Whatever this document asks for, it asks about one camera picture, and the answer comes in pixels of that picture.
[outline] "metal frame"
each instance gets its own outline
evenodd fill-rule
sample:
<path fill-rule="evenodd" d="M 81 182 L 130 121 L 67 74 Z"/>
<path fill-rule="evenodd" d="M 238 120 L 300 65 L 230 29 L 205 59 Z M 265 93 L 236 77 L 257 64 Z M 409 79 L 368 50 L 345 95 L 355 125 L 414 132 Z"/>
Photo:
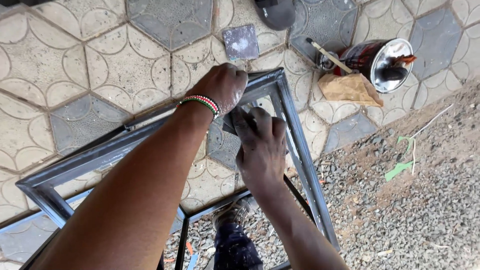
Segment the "metal frame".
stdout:
<path fill-rule="evenodd" d="M 238 105 L 242 106 L 249 103 L 255 103 L 257 99 L 265 96 L 270 97 L 277 117 L 283 118 L 287 122 L 286 139 L 288 149 L 309 203 L 301 197 L 298 190 L 295 189 L 294 185 L 286 176 L 284 176 L 285 183 L 305 209 L 306 213 L 315 222 L 317 228 L 339 251 L 340 247 L 338 245 L 338 240 L 318 182 L 316 170 L 313 166 L 312 157 L 309 152 L 305 135 L 303 134 L 300 119 L 283 68 L 249 73 L 249 82 Z M 62 228 L 65 225 L 65 222 L 72 216 L 73 209 L 55 191 L 54 187 L 123 158 L 139 143 L 158 130 L 162 124 L 166 122 L 169 116 L 138 129 L 134 128 L 135 125 L 159 116 L 173 109 L 175 105 L 176 104 L 171 104 L 153 111 L 115 129 L 41 171 L 17 181 L 17 187 L 19 187 L 40 207 L 43 212 Z M 249 193 L 248 190 L 242 190 L 214 203 L 213 205 L 190 214 L 186 213 L 182 207 L 179 206 L 178 215 L 183 219 L 183 227 L 181 230 L 180 246 L 175 267 L 176 270 L 181 270 L 183 268 L 183 256 L 185 253 L 188 224 L 198 220 L 205 214 L 215 211 L 248 195 Z M 28 265 L 33 263 L 34 259 L 39 256 L 48 241 L 49 240 L 47 240 L 32 258 L 29 259 L 30 263 L 25 263 L 25 267 L 29 267 Z M 284 263 L 278 267 L 275 267 L 275 269 L 285 269 L 289 267 L 289 264 Z"/>

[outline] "green paper scrap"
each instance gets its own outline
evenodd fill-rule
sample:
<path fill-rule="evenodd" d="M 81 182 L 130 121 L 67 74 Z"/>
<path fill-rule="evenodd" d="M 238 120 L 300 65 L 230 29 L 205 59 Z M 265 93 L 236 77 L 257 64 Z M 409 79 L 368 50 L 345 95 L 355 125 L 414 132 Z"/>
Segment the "green paper scrap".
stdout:
<path fill-rule="evenodd" d="M 410 147 L 412 147 L 412 144 L 413 144 L 413 140 L 412 138 L 410 137 L 403 137 L 403 136 L 398 136 L 398 140 L 396 142 L 396 144 L 398 144 L 399 142 L 401 142 L 402 140 L 407 140 L 408 141 L 408 146 L 407 146 L 407 150 L 405 151 L 405 153 L 403 153 L 403 156 L 405 156 L 408 151 L 410 150 Z"/>
<path fill-rule="evenodd" d="M 395 164 L 395 168 L 385 174 L 385 179 L 388 181 L 392 180 L 395 175 L 401 173 L 404 169 L 411 167 L 413 164 L 413 160 L 408 163 L 397 163 Z"/>

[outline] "shoe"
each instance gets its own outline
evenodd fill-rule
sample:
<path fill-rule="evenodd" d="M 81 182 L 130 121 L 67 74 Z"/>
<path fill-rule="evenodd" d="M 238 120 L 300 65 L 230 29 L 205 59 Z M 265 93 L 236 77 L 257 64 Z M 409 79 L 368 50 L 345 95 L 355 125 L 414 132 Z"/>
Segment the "shoe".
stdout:
<path fill-rule="evenodd" d="M 248 195 L 232 203 L 227 209 L 217 213 L 213 217 L 215 230 L 218 230 L 220 226 L 226 223 L 240 224 L 246 221 L 258 208 L 257 201 L 255 201 L 252 195 Z"/>
<path fill-rule="evenodd" d="M 292 0 L 252 0 L 258 16 L 270 29 L 282 31 L 295 23 Z"/>

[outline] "brown paper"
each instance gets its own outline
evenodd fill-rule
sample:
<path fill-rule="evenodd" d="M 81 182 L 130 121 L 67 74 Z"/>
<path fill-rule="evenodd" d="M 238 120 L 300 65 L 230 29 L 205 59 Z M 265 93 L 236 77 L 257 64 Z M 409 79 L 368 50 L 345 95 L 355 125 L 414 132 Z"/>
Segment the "brown paper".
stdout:
<path fill-rule="evenodd" d="M 329 101 L 353 101 L 360 105 L 383 107 L 375 87 L 362 74 L 337 76 L 326 74 L 318 80 L 318 87 Z"/>

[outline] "red green black bracelet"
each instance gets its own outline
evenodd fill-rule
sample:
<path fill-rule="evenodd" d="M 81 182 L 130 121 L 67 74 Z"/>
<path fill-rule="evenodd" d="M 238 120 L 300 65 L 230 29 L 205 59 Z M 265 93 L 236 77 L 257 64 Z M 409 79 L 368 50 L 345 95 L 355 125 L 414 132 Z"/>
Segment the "red green black bracelet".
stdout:
<path fill-rule="evenodd" d="M 198 101 L 198 102 L 204 104 L 205 106 L 207 106 L 213 113 L 213 119 L 218 117 L 218 115 L 219 115 L 218 104 L 213 99 L 211 99 L 207 96 L 192 95 L 192 96 L 184 97 L 177 104 L 177 108 L 180 107 L 180 105 L 182 105 L 183 103 L 185 103 L 187 101 L 191 101 L 191 100 Z"/>

